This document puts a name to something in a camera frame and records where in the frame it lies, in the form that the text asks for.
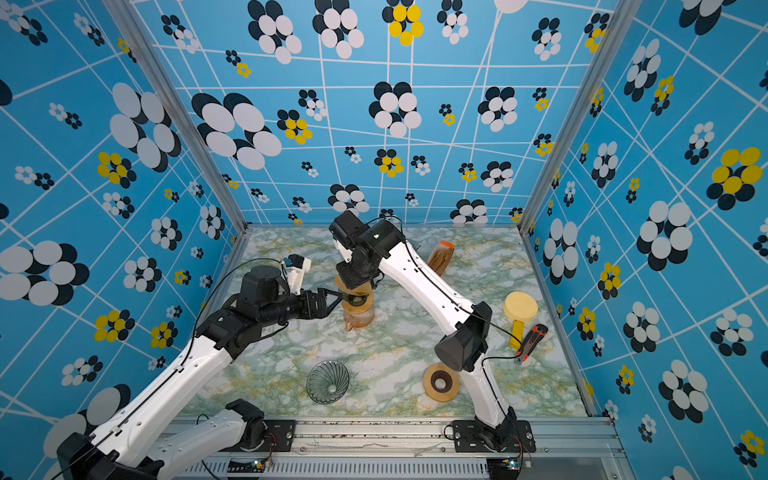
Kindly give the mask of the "grey glass dripper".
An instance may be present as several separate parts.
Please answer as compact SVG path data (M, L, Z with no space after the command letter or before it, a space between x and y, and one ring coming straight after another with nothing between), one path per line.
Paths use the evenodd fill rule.
M332 404L347 392L350 374L346 366L336 360L327 360L315 365L308 373L306 391L317 404Z

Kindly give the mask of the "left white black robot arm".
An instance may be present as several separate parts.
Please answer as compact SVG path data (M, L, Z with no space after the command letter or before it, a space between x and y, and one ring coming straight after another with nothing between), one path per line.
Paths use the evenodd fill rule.
M131 402L118 406L90 433L72 433L58 447L62 479L173 479L228 448L272 452L277 437L261 409L234 400L208 420L162 439L161 435L198 391L250 345L264 329L284 329L293 319L327 317L340 292L302 287L309 260L292 255L258 264L241 290L195 329L179 356Z

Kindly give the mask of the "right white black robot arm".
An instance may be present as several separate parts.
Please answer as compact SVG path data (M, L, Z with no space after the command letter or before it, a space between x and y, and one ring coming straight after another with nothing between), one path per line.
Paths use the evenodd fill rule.
M444 281L419 256L401 228L386 219L365 223L344 212L329 226L343 260L336 270L348 289L379 275L395 280L436 321L443 337L439 360L460 375L474 405L478 436L486 448L502 452L518 435L517 415L486 365L492 310L474 303Z

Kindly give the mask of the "green glass dripper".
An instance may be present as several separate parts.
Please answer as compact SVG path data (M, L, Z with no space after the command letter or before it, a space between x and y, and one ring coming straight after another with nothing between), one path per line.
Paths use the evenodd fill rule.
M364 305L372 295L371 289L354 289L351 291L343 290L343 300L354 307Z

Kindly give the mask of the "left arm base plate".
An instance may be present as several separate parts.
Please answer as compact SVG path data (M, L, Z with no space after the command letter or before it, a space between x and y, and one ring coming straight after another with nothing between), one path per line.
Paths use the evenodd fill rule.
M238 452L290 452L295 427L295 420L263 420L259 427L256 427L255 423L249 424L243 438L234 449Z

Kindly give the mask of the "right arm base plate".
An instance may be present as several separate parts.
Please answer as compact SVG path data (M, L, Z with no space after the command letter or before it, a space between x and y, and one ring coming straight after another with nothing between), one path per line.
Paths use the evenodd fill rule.
M503 423L491 428L477 419L454 420L448 427L448 437L457 453L535 453L536 441L527 421Z

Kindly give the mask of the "amber glass carafe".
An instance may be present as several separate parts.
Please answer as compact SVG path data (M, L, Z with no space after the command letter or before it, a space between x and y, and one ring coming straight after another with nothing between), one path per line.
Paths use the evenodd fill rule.
M375 318L376 311L371 300L368 300L364 305L358 307L354 307L343 301L342 308L343 319L347 331L366 327Z

